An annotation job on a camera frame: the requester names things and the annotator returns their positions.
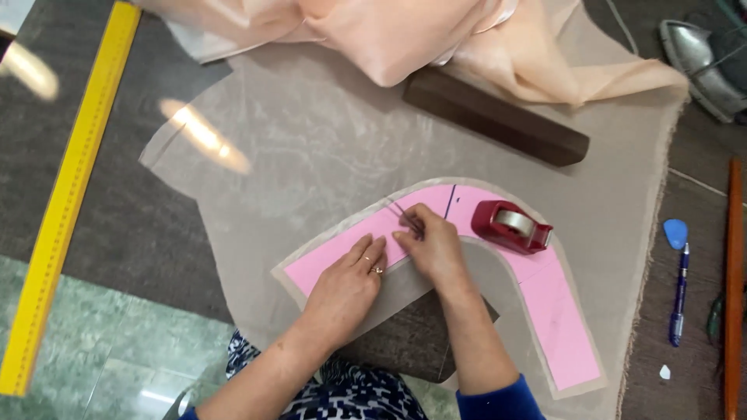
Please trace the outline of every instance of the green marble floor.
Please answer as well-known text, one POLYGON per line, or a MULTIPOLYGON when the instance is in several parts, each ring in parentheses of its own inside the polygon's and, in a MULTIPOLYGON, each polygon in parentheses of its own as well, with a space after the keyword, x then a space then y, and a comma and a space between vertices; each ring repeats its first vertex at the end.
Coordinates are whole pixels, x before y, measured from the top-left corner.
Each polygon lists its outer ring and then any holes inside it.
MULTIPOLYGON (((27 268, 0 256, 0 355, 27 268)), ((233 329, 62 276, 31 391, 0 396, 0 420, 175 419, 226 381, 233 329)), ((459 418, 452 392, 406 381, 430 418, 459 418)))

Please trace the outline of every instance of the forearm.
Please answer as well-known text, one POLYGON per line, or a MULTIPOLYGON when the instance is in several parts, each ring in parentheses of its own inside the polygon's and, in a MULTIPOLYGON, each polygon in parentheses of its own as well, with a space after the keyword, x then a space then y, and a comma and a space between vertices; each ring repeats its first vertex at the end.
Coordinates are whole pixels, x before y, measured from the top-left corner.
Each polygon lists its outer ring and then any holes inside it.
POLYGON ((277 419, 334 349, 303 316, 196 409, 200 420, 277 419))
POLYGON ((518 371, 493 327, 480 291, 469 278, 451 284, 449 290, 438 294, 449 329, 460 392, 477 395, 513 384, 518 371))

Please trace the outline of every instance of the blue pen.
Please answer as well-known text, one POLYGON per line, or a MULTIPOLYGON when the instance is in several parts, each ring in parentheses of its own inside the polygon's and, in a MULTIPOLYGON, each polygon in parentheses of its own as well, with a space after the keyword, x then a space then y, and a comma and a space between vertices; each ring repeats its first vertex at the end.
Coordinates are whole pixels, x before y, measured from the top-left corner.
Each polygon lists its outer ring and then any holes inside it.
POLYGON ((680 275, 677 278, 677 297, 675 297, 675 310, 669 320, 669 342, 675 347, 680 347, 682 337, 682 326, 685 323, 685 288, 687 287, 687 264, 690 259, 690 244, 685 243, 685 250, 680 257, 680 275))

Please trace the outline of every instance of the tape roll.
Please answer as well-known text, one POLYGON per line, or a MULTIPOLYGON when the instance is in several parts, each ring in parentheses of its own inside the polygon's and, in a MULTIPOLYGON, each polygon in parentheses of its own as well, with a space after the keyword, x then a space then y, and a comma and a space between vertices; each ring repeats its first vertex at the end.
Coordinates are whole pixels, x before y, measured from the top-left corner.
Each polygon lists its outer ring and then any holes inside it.
POLYGON ((495 221, 514 229, 524 238, 529 238, 534 233, 534 221, 515 211, 501 210, 495 215, 495 221))

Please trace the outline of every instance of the hand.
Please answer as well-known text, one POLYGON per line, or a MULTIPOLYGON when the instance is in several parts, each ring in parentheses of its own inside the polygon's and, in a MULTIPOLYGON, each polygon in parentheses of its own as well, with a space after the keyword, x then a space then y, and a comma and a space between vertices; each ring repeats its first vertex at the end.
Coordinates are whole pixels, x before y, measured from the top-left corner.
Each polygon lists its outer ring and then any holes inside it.
POLYGON ((345 345, 379 294, 381 278, 371 271, 386 269, 386 239, 360 238, 350 252, 327 268, 311 290, 301 320, 334 346, 345 345))
MULTIPOLYGON (((462 242, 456 227, 423 203, 415 204, 405 213, 421 222, 425 228, 425 238, 419 241, 411 229, 409 232, 393 232, 392 235, 410 254, 418 270, 433 282, 436 291, 440 294, 451 285, 468 280, 462 242)), ((407 226, 404 220, 400 223, 407 226)))

